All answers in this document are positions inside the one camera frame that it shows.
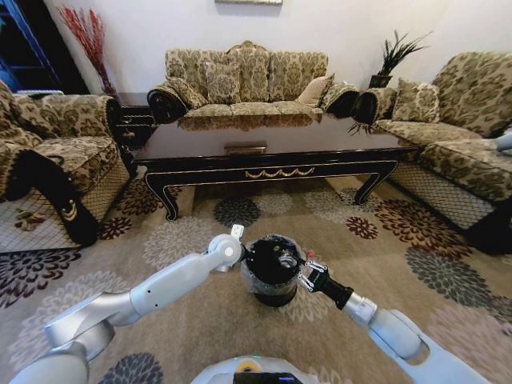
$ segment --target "coffee table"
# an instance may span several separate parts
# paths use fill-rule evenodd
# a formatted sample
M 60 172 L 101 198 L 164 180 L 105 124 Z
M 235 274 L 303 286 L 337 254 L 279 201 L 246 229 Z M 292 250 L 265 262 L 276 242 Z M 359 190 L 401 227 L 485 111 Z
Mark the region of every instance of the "coffee table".
M 162 124 L 135 157 L 167 220 L 178 217 L 170 186 L 369 175 L 355 204 L 418 150 L 392 134 L 353 129 L 324 114 L 181 118 Z

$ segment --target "white wall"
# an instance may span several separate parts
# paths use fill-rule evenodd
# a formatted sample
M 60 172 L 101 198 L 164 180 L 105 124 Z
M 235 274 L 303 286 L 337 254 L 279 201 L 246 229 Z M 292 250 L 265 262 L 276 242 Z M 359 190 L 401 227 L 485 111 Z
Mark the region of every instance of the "white wall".
M 100 92 L 94 68 L 45 0 L 86 84 Z M 412 37 L 433 31 L 428 50 L 410 56 L 398 76 L 431 80 L 462 50 L 512 51 L 511 0 L 283 0 L 282 6 L 214 0 L 66 0 L 92 8 L 106 26 L 105 61 L 118 91 L 145 92 L 164 79 L 171 47 L 226 50 L 249 39 L 269 50 L 320 50 L 329 72 L 364 89 L 382 64 L 381 45 L 396 28 Z

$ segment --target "floral upholstered sofa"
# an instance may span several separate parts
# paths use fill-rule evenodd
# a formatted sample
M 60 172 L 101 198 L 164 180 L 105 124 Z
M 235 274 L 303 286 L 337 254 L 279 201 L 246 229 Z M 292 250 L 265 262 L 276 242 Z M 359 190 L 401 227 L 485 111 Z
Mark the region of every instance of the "floral upholstered sofa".
M 107 96 L 12 94 L 0 82 L 0 253 L 85 246 L 129 179 Z
M 205 62 L 236 65 L 240 70 L 240 100 L 209 103 Z M 295 100 L 314 78 L 326 75 L 328 57 L 321 52 L 269 52 L 250 41 L 226 52 L 174 49 L 166 52 L 166 81 L 150 90 L 148 102 L 157 122 L 186 116 L 258 114 L 320 114 L 348 116 L 358 96 L 347 83 L 333 83 L 318 107 Z M 176 79 L 184 80 L 180 84 Z M 183 87 L 198 94 L 190 96 Z
M 512 54 L 453 57 L 433 81 L 438 122 L 394 121 L 397 91 L 370 89 L 357 100 L 356 120 L 421 148 L 391 179 L 464 230 L 490 253 L 512 250 L 512 151 L 492 138 L 512 122 Z M 411 105 L 422 113 L 422 101 Z

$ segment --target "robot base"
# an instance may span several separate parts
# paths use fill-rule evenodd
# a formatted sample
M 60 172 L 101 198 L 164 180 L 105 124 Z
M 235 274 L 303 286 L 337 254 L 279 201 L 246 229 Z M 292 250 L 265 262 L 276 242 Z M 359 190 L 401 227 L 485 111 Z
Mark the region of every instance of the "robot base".
M 192 384 L 232 384 L 238 372 L 286 372 L 295 376 L 302 384 L 319 384 L 316 376 L 301 372 L 286 360 L 260 356 L 241 356 L 208 366 L 192 381 Z

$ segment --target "floral patterned rug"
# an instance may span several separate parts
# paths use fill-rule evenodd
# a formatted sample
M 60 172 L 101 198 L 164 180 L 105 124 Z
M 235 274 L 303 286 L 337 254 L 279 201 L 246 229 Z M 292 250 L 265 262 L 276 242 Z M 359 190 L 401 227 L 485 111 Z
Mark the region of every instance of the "floral patterned rug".
M 93 246 L 0 255 L 0 382 L 44 354 L 42 326 L 53 316 L 98 291 L 135 286 L 204 250 L 233 223 L 246 226 L 244 242 L 268 233 L 294 238 L 344 285 L 401 310 L 490 381 L 512 382 L 512 258 L 471 248 L 388 184 L 353 206 L 360 185 L 337 178 L 202 186 L 192 215 L 167 222 L 143 180 L 133 180 Z M 299 288 L 287 306 L 266 307 L 245 291 L 238 267 L 117 328 L 90 382 L 187 383 L 245 354 L 284 358 L 321 382 L 410 382 L 329 299 Z

